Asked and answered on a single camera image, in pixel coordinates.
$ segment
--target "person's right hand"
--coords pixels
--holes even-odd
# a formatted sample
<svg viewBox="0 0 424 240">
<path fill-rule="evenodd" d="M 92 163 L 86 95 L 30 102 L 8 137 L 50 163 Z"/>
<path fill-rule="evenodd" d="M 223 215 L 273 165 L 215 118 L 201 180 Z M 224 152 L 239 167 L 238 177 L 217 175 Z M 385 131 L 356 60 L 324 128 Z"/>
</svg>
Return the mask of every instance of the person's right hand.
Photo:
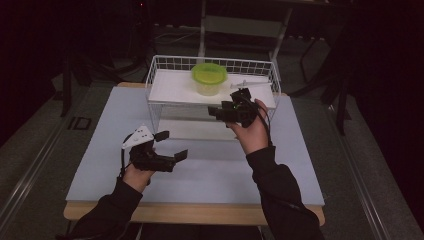
<svg viewBox="0 0 424 240">
<path fill-rule="evenodd" d="M 268 108 L 259 99 L 255 99 L 255 102 L 262 107 L 259 108 L 259 112 L 265 119 Z M 226 124 L 236 134 L 237 139 L 240 141 L 241 147 L 243 148 L 243 151 L 246 155 L 268 147 L 268 134 L 259 117 L 256 117 L 253 123 L 250 124 L 250 126 L 247 128 L 243 128 L 234 122 L 227 122 Z"/>
</svg>

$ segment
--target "black sleeve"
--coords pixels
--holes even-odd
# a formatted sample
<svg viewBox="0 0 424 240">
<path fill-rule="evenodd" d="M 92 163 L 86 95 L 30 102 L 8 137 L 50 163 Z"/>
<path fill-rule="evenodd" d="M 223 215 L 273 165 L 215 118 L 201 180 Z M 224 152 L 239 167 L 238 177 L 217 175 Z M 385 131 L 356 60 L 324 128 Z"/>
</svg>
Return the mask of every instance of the black sleeve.
<svg viewBox="0 0 424 240">
<path fill-rule="evenodd" d="M 143 195 L 121 180 L 112 194 L 102 197 L 67 236 L 56 239 L 117 239 L 126 228 Z"/>
<path fill-rule="evenodd" d="M 246 156 L 258 185 L 262 209 L 276 239 L 324 239 L 317 216 L 305 208 L 296 179 L 275 162 L 275 147 Z"/>
</svg>

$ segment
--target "white table surface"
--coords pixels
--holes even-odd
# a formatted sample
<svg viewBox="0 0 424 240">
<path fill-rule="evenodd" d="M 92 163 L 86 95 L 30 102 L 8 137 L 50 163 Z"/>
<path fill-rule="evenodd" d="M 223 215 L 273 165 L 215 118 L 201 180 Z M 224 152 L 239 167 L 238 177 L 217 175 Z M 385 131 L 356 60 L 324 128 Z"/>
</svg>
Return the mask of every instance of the white table surface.
<svg viewBox="0 0 424 240">
<path fill-rule="evenodd" d="M 141 124 L 151 128 L 143 88 L 115 87 L 86 153 L 74 176 L 67 201 L 97 201 L 113 191 L 120 169 L 123 140 Z M 271 121 L 276 161 L 290 167 L 304 204 L 323 206 L 324 200 L 291 103 L 282 96 Z M 172 173 L 156 173 L 143 202 L 260 203 L 252 170 L 237 141 L 165 140 L 155 143 L 162 155 L 188 149 L 188 159 Z"/>
</svg>

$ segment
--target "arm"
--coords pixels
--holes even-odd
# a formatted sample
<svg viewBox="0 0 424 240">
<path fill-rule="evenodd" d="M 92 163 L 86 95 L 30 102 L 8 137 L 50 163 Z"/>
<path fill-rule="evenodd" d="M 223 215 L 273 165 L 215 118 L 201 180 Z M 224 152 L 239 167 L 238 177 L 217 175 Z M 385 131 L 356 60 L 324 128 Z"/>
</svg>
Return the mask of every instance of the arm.
<svg viewBox="0 0 424 240">
<path fill-rule="evenodd" d="M 83 216 L 67 236 L 56 239 L 117 239 L 137 208 L 142 192 L 153 175 L 130 164 L 122 180 L 118 179 L 110 195 L 102 197 L 96 207 Z"/>
<path fill-rule="evenodd" d="M 266 106 L 256 100 L 264 110 Z M 264 125 L 257 117 L 248 127 L 227 123 L 246 153 L 258 185 L 262 209 L 276 239 L 324 239 L 318 218 L 305 208 L 296 179 L 286 165 L 275 162 L 275 147 L 268 146 Z"/>
</svg>

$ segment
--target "gray floor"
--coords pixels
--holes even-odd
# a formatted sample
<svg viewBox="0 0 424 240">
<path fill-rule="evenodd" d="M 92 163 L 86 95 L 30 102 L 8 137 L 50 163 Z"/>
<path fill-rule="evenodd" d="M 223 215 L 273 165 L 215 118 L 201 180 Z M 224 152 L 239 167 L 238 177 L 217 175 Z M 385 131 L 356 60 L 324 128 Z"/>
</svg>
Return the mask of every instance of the gray floor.
<svg viewBox="0 0 424 240">
<path fill-rule="evenodd" d="M 158 53 L 197 55 L 196 35 L 174 42 L 177 38 L 158 38 L 157 42 L 162 43 L 157 44 Z M 293 39 L 283 43 L 278 67 L 284 92 L 304 86 L 298 59 L 307 44 Z M 308 55 L 305 64 L 309 77 L 319 68 L 328 50 L 324 42 L 318 42 Z M 222 46 L 210 46 L 206 56 L 268 60 L 266 50 L 228 51 Z M 140 69 L 124 77 L 138 82 L 145 71 Z M 17 206 L 4 239 L 52 239 L 55 234 L 66 231 L 65 197 L 112 86 L 102 79 L 90 88 L 74 86 L 75 104 L 68 119 L 59 117 L 61 102 L 48 101 L 0 149 L 0 204 L 3 206 L 29 165 L 40 158 L 40 149 L 51 139 L 52 130 L 64 129 L 54 138 L 54 148 L 42 151 L 47 153 L 47 162 L 40 166 L 42 171 L 34 177 L 37 180 L 31 185 L 26 200 Z M 321 91 L 293 99 L 293 105 L 326 202 L 326 223 L 322 227 L 326 239 L 424 239 L 354 99 L 349 98 L 347 108 L 351 120 L 345 121 L 346 137 L 341 137 L 334 127 L 333 112 L 319 102 Z M 73 116 L 91 118 L 93 123 L 85 131 L 69 130 L 67 126 Z M 368 200 L 364 201 L 363 196 L 369 197 Z M 375 208 L 380 219 L 367 215 L 367 207 Z M 376 229 L 372 223 L 383 228 Z"/>
</svg>

